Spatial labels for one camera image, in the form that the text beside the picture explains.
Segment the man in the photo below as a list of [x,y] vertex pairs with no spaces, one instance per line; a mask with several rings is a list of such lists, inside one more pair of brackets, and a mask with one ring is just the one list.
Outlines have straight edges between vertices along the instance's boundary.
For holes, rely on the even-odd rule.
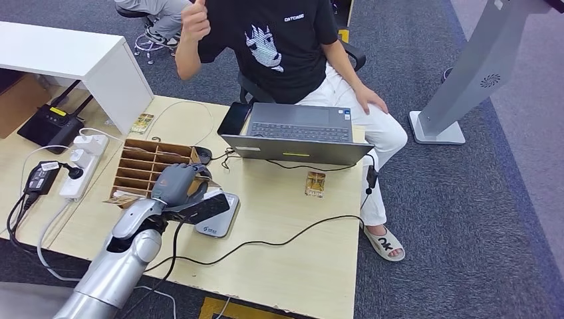
[[[405,145],[405,131],[354,72],[338,41],[329,0],[196,0],[182,12],[182,24],[176,51],[182,79],[228,47],[242,73],[276,102],[350,108],[353,124],[364,126],[366,140],[376,146],[370,151],[376,169]],[[384,226],[379,185],[372,195],[364,193],[370,165],[372,159],[365,156],[360,210],[364,233],[380,256],[401,261],[404,249]]]
[[180,12],[190,3],[188,0],[115,0],[115,2],[123,9],[159,17],[152,27],[145,30],[145,36],[165,47],[174,48],[178,45],[182,28]]

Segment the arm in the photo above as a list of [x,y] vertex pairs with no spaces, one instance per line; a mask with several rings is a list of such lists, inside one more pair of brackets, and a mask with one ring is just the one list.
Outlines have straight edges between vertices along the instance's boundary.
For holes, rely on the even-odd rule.
[[352,87],[356,94],[358,103],[367,114],[370,114],[368,103],[376,104],[384,113],[388,113],[388,107],[384,100],[374,91],[367,88],[356,75],[353,65],[349,60],[348,54],[340,41],[335,41],[329,45],[321,45],[329,64],[339,73],[343,79]]
[[176,70],[182,80],[187,80],[198,73],[202,63],[198,55],[198,42],[193,42],[185,37],[186,33],[182,32],[180,43],[176,49]]
[[182,33],[176,49],[176,69],[182,80],[196,74],[202,63],[198,54],[198,42],[210,33],[206,0],[196,0],[182,11]]

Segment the sneaker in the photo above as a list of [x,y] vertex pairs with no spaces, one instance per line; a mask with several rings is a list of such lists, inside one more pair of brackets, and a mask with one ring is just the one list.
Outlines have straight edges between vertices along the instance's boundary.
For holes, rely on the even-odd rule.
[[157,32],[151,30],[150,27],[145,29],[145,37],[156,44],[163,45],[165,47],[176,48],[178,46],[178,41],[175,38],[168,40]]

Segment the white pants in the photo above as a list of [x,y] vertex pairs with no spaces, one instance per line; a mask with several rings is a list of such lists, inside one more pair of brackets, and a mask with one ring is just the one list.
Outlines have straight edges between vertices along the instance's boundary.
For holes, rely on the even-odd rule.
[[[327,77],[320,87],[297,104],[350,108],[352,124],[364,126],[365,140],[375,145],[369,154],[374,157],[375,168],[379,171],[397,151],[405,146],[406,132],[390,114],[385,114],[378,106],[369,104],[370,114],[366,115],[356,100],[353,88],[329,63],[325,73]],[[362,159],[361,203],[366,198],[368,188],[366,174],[370,165],[372,165],[372,158],[364,156]],[[360,218],[368,226],[377,226],[386,222],[386,209],[382,201],[379,182],[376,182],[372,195],[368,197],[364,207],[360,210]]]
[[117,5],[126,10],[149,13],[159,17],[152,30],[167,40],[180,32],[182,18],[180,13],[188,0],[115,0]]

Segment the man's left hand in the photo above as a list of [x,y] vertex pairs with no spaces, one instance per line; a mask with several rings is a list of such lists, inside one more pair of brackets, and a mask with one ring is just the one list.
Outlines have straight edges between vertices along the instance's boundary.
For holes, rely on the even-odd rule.
[[365,85],[358,87],[356,90],[354,90],[354,93],[356,94],[356,100],[362,106],[364,113],[370,114],[368,103],[376,104],[380,109],[382,109],[384,113],[389,113],[388,106],[386,105],[384,100],[379,97],[376,92],[367,88]]

